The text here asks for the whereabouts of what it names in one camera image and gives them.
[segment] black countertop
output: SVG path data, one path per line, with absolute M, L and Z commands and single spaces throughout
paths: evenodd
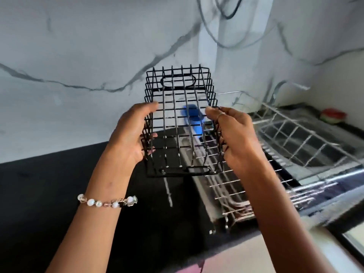
M 0 271 L 44 272 L 57 250 L 107 142 L 0 164 Z M 250 220 L 227 233 L 212 226 L 193 180 L 147 178 L 143 163 L 122 209 L 108 272 L 174 272 L 259 234 Z

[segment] hand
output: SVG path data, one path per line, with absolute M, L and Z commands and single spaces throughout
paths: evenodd
M 220 107 L 219 110 L 207 107 L 206 115 L 211 120 L 218 120 L 222 134 L 221 142 L 226 143 L 223 146 L 224 158 L 235 174 L 239 175 L 239 178 L 256 175 L 262 167 L 272 169 L 248 114 L 233 108 Z
M 130 157 L 135 166 L 143 160 L 144 151 L 141 134 L 144 128 L 144 118 L 158 108 L 158 102 L 137 103 L 125 112 L 113 131 L 108 147 L 119 148 Z

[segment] beaded bracelet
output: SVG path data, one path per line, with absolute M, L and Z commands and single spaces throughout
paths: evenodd
M 96 201 L 92 198 L 87 199 L 87 197 L 85 197 L 83 194 L 79 194 L 77 196 L 77 199 L 79 200 L 80 203 L 85 203 L 87 202 L 88 206 L 93 206 L 95 205 L 96 207 L 113 207 L 113 208 L 118 208 L 123 206 L 133 206 L 135 203 L 138 203 L 138 199 L 136 196 L 129 196 L 128 198 L 119 198 L 119 199 L 114 199 L 111 200 L 110 202 L 101 202 L 101 201 Z

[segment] blue object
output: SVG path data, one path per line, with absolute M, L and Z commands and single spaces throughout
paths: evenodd
M 191 128 L 195 131 L 198 138 L 202 136 L 202 126 L 201 123 L 205 121 L 205 117 L 202 112 L 197 108 L 195 104 L 184 105 L 183 110 L 181 110 L 182 116 L 184 116 L 184 122 L 188 125 L 191 124 Z

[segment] white bead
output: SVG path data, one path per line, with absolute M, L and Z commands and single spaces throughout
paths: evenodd
M 94 203 L 95 203 L 95 200 L 92 198 L 87 201 L 88 206 L 92 206 Z

